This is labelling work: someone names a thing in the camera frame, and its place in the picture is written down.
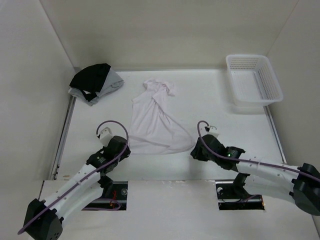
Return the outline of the white tank top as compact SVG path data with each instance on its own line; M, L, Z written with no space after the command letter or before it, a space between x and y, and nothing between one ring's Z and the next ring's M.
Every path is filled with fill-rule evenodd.
M135 155L168 155L188 151L192 135L168 111L168 97L175 96L173 83L151 78L145 92L132 99L129 148Z

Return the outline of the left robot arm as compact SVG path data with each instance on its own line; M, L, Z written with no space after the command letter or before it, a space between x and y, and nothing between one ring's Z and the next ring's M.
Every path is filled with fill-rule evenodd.
M55 193L43 200L35 198L28 204L20 232L26 232L34 240L57 240L76 213L87 209L92 201L112 195L114 182L107 174L130 153L125 138L112 137Z

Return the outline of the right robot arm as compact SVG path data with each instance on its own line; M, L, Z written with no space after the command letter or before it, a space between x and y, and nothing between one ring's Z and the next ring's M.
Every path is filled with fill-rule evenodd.
M193 159L212 161L227 171L237 173L233 194L241 199L266 195L295 204L302 211L320 214L320 172L311 164L302 166L271 164L253 160L241 161L245 150L224 146L210 134L198 138L190 155Z

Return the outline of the grey folded tank top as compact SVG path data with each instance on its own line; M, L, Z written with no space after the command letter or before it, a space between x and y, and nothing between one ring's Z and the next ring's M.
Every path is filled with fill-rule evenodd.
M105 82L103 84L101 91L96 92L95 93L96 96L92 100L90 100L90 101L86 100L83 93L80 90L73 88L73 87L71 87L68 90L68 93L71 96L80 99L81 101L83 101L84 103L86 103L88 106L91 107L91 106L97 104L101 98L120 89L124 85L124 83L125 83L124 80L111 68L109 70L109 73L106 76L106 79L105 79Z

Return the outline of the black folded tank top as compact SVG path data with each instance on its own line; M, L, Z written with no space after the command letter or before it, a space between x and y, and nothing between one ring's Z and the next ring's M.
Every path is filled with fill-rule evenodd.
M89 102L97 97L106 81L111 66L107 63L90 65L79 71L71 80L69 86L79 90Z

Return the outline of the white plastic basket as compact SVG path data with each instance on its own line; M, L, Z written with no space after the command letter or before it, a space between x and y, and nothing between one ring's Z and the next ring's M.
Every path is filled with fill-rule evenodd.
M269 59L258 54L230 54L225 58L236 106L265 107L284 99Z

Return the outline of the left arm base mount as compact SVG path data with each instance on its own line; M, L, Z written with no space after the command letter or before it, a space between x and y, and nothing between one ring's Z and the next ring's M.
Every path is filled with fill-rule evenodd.
M103 187L102 195L88 204L83 211L125 211L127 209L128 181L113 181L108 176L104 176L98 183Z

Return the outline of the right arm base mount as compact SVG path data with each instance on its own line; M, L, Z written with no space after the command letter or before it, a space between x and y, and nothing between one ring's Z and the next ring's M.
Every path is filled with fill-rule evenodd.
M239 173L234 180L215 182L219 210L265 210L262 196L249 194L245 190L245 180L248 176L248 174Z

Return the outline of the left aluminium table rail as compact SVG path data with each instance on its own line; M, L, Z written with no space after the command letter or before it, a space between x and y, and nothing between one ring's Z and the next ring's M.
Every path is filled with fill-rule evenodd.
M65 148L66 139L68 135L68 131L70 128L70 123L76 103L76 98L69 93L68 96L68 102L67 102L67 108L64 114L63 122L61 125L61 128L58 132L58 139L56 142L56 145L54 147L54 152L52 155L52 160L50 163L49 173L48 173L48 180L56 180L58 171L60 168L61 160L62 160L62 154Z

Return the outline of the aluminium table rail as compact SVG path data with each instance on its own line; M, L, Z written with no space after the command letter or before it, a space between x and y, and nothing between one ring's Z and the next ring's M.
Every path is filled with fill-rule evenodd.
M61 125L61 128L58 132L58 139L56 142L56 145L54 147L54 152L52 155L52 160L50 163L49 173L48 173L48 180L56 180L58 171L60 168L61 160L62 160L62 154L65 148L66 139L68 135L68 131L70 128L70 123L76 103L76 98L69 93L68 96L68 102L67 102L67 108L64 114L63 122Z
M263 109L264 109L265 115L267 117L270 129L272 131L272 135L273 135L273 137L275 139L276 145L277 145L278 150L280 152L282 162L283 163L287 163L286 156L284 154L284 151L283 151L283 148L282 148L282 144L281 144L281 141L280 141L277 129L276 129L276 125L275 125L273 116L271 114L271 110L270 110L270 108L268 106L264 106Z

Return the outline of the right aluminium table rail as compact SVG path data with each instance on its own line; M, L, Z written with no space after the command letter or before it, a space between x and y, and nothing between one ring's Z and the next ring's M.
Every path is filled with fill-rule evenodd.
M282 148L282 144L281 144L281 141L280 141L277 129L276 129L276 125L275 125L273 116L271 114L271 110L270 110L270 108L268 106L264 106L263 109L264 109L265 115L267 117L270 129L272 131L272 135L273 135L273 137L275 139L276 145L277 145L278 150L280 152L282 162L283 163L287 163L286 156L284 154L284 151L283 151L283 148Z

